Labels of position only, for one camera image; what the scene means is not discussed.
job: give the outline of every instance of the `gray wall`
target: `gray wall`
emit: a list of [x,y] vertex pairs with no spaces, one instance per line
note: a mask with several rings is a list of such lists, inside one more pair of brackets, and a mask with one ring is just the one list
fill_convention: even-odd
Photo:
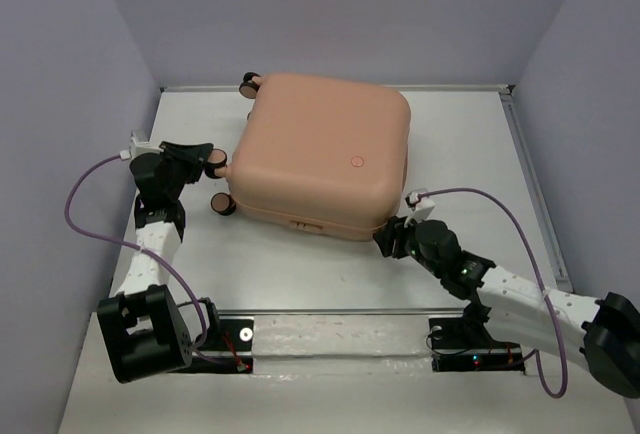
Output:
[[[117,254],[66,227],[65,197],[150,127],[159,92],[112,0],[0,0],[0,25],[0,431],[46,434]],[[75,217],[121,235],[127,173],[97,173]]]
[[115,0],[160,85],[515,83],[563,0]]
[[[576,291],[640,305],[640,0],[566,0],[516,102]],[[629,403],[640,428],[640,403]]]

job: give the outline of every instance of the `cable connector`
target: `cable connector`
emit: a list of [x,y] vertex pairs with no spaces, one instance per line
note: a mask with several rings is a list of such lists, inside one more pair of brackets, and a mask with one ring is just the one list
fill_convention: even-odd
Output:
[[418,224],[431,215],[431,211],[436,207],[436,204],[429,198],[428,193],[429,191],[426,189],[417,189],[411,191],[404,198],[407,207],[411,209],[411,214],[409,214],[404,221],[404,227],[409,227],[411,224]]
[[129,137],[129,150],[120,151],[120,159],[128,161],[148,152],[160,153],[162,149],[152,145],[144,131],[132,131]]

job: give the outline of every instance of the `suitcase wheel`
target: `suitcase wheel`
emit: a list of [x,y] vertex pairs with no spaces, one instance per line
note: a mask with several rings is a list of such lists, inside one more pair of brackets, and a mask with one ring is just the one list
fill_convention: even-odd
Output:
[[236,212],[236,203],[229,194],[219,192],[211,198],[211,209],[221,216],[230,216]]
[[243,81],[238,88],[240,94],[247,99],[255,99],[258,95],[258,89],[260,86],[253,81]]
[[204,173],[211,179],[222,179],[215,171],[227,165],[227,153],[222,149],[214,149],[204,165]]
[[254,77],[260,77],[260,74],[255,72],[245,72],[244,76],[242,76],[242,82],[250,81]]

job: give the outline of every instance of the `peach suitcase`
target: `peach suitcase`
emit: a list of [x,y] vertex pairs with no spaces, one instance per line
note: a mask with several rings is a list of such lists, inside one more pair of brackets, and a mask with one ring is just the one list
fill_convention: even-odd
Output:
[[302,231],[369,240],[399,207],[411,113],[374,84],[316,76],[247,73],[255,98],[231,163],[217,170],[230,197],[214,210]]

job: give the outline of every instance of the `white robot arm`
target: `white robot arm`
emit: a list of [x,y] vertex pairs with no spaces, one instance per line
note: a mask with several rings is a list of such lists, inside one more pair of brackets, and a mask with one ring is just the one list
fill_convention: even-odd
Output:
[[[213,151],[213,144],[163,142],[154,147],[134,133],[129,150],[120,153],[121,159],[131,160],[129,168],[139,191],[134,207],[138,247],[124,282],[113,297],[100,301],[97,316],[113,372],[121,383],[191,364],[198,344],[192,344],[167,287],[168,269],[186,227],[179,200],[183,188],[200,180],[203,172],[216,178],[215,170],[226,165],[226,154],[214,156]],[[199,307],[196,310],[206,330],[207,320]],[[150,321],[151,328],[132,331],[141,320]]]
[[640,397],[640,313],[628,299],[615,293],[596,299],[541,290],[462,250],[444,222],[427,220],[433,201],[423,191],[411,193],[407,204],[410,216],[391,218],[374,235],[384,257],[413,258],[451,295],[470,301],[463,320],[479,334],[556,355],[562,344],[567,360],[602,385],[625,397]]

